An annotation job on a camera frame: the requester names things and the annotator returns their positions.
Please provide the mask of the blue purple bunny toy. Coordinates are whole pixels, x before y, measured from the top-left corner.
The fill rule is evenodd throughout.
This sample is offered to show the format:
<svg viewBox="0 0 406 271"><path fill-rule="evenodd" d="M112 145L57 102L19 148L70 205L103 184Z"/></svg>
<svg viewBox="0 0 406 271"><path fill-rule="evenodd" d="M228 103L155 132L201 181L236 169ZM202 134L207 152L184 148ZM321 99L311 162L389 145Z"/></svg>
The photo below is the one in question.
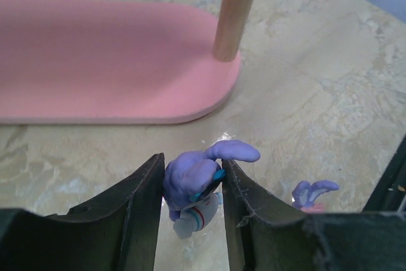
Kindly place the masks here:
<svg viewBox="0 0 406 271"><path fill-rule="evenodd" d="M180 154L166 167L164 200L169 208L173 230L180 239L187 239L202 230L217 213L222 195L216 189L226 171L217 162L256 162L259 151L240 140L222 140L206 150Z"/></svg>

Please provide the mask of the pink three-tier shelf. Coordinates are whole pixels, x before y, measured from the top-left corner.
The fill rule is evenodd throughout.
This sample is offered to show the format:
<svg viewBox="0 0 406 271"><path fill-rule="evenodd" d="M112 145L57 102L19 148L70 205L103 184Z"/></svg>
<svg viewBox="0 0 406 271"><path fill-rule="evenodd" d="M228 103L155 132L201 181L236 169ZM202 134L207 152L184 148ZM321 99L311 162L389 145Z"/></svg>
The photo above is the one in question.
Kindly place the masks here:
<svg viewBox="0 0 406 271"><path fill-rule="evenodd" d="M253 0L1 0L3 124L175 124L230 95Z"/></svg>

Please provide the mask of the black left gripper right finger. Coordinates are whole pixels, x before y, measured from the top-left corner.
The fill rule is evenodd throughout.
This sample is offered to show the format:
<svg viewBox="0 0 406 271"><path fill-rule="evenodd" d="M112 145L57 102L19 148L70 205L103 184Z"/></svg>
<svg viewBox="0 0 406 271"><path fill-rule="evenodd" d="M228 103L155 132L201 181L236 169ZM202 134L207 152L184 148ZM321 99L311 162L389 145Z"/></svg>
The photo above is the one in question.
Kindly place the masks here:
<svg viewBox="0 0 406 271"><path fill-rule="evenodd" d="M405 269L404 213L304 213L222 165L231 270Z"/></svg>

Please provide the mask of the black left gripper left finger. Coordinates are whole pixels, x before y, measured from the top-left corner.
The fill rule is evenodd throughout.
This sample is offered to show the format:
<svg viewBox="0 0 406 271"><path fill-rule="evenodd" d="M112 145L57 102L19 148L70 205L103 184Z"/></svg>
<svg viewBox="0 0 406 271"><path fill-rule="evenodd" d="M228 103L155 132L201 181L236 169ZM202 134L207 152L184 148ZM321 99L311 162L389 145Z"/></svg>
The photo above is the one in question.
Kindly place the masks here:
<svg viewBox="0 0 406 271"><path fill-rule="evenodd" d="M155 154L66 215L1 209L1 270L153 270L164 170Z"/></svg>

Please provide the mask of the purple bunny pink disc toy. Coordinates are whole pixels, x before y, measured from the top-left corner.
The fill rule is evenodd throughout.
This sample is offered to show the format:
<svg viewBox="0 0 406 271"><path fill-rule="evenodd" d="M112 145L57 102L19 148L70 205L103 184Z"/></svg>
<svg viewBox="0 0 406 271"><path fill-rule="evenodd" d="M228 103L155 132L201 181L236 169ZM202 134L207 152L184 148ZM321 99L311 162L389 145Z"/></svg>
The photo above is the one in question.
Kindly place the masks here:
<svg viewBox="0 0 406 271"><path fill-rule="evenodd" d="M330 180L320 180L314 183L301 181L292 191L292 207L305 213L322 213L324 206L316 203L317 198L325 193L339 190L339 185Z"/></svg>

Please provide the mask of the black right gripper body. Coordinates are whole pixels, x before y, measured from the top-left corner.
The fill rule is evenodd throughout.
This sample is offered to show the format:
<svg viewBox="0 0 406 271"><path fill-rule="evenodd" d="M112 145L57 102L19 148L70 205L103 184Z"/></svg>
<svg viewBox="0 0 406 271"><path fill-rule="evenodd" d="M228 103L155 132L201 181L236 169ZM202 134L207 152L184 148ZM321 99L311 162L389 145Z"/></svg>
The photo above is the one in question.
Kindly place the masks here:
<svg viewBox="0 0 406 271"><path fill-rule="evenodd" d="M405 212L405 137L362 211Z"/></svg>

